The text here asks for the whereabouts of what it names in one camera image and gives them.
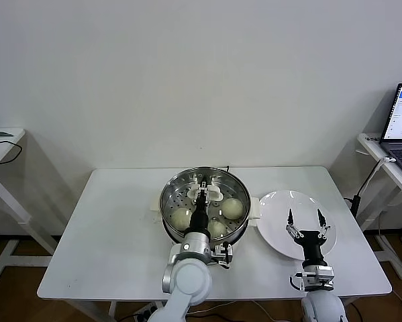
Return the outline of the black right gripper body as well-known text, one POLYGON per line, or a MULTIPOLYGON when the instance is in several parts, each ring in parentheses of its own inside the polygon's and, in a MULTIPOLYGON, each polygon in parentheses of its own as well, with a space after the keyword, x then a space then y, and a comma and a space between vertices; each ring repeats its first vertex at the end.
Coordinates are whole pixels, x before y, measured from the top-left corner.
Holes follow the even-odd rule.
POLYGON ((326 265, 321 246, 326 238, 319 231, 301 230, 303 237, 299 238, 299 245, 303 248, 304 261, 302 265, 326 265))

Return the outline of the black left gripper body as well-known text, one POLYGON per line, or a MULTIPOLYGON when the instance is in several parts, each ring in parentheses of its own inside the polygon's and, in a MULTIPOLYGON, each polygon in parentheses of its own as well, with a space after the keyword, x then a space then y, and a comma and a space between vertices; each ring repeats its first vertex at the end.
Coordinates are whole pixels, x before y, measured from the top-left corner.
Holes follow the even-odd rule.
POLYGON ((204 202, 197 202, 195 211, 191 215, 189 232, 208 233, 209 217, 207 205, 204 202))

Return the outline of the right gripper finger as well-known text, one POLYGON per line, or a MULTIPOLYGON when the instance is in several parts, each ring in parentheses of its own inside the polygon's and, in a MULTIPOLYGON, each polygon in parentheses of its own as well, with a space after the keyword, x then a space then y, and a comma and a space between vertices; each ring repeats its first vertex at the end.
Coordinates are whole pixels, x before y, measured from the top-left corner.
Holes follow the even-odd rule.
POLYGON ((286 231, 292 237, 292 239, 303 238, 303 234, 294 225, 292 209, 289 209, 289 216, 287 217, 286 231))
POLYGON ((319 238, 326 240, 327 232, 329 231, 331 226, 327 224, 326 218, 324 217, 324 215, 320 209, 317 210, 317 216, 318 216, 319 226, 320 226, 319 238))

